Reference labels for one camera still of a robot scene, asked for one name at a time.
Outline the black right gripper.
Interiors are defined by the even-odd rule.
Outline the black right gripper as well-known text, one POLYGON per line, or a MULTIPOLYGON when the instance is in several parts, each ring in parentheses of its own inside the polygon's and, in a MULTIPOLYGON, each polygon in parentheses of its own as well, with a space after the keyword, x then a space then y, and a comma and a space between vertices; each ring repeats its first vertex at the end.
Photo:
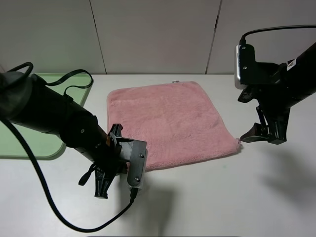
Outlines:
POLYGON ((275 145, 287 141, 286 133, 290 113, 288 64, 288 62, 281 64, 256 62, 251 84, 245 89, 241 89, 237 100, 244 104, 257 100, 256 111, 260 123, 254 123, 253 127, 240 137, 240 141, 246 143, 268 141, 275 145))

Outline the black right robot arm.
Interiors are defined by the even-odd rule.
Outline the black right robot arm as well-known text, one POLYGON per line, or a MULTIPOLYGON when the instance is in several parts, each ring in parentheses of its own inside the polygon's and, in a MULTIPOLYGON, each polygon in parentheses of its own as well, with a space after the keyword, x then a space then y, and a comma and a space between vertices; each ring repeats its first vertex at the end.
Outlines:
POLYGON ((242 142, 286 142, 290 109, 316 91, 316 46, 286 63, 257 62, 254 47, 236 47, 235 86, 239 102, 255 99, 259 123, 240 137, 242 142))

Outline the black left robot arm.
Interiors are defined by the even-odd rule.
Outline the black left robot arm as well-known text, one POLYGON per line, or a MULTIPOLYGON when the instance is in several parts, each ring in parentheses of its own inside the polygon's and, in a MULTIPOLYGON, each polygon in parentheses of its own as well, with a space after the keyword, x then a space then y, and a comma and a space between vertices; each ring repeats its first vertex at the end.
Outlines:
POLYGON ((127 171, 127 165, 119 160, 120 147, 115 144, 117 134, 107 134, 99 126, 97 117, 71 96, 50 89, 81 72, 75 70, 53 83, 47 83, 36 74, 2 73, 0 116, 10 123, 56 135, 67 147, 83 154, 93 164, 81 177, 79 185, 85 185, 94 173, 95 196, 107 198, 114 177, 127 171))

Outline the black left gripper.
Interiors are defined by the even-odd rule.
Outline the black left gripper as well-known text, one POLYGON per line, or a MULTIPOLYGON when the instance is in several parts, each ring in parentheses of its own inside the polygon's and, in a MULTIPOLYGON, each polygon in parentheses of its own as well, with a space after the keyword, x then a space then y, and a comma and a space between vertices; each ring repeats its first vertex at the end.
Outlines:
POLYGON ((107 191, 117 174, 126 174, 128 167, 125 161, 119 160, 121 148, 115 144, 113 137, 107 134, 99 125, 97 126, 101 141, 95 147, 93 161, 88 171, 80 178, 78 184, 84 186, 91 174, 95 171, 95 194, 96 198, 108 198, 107 191))

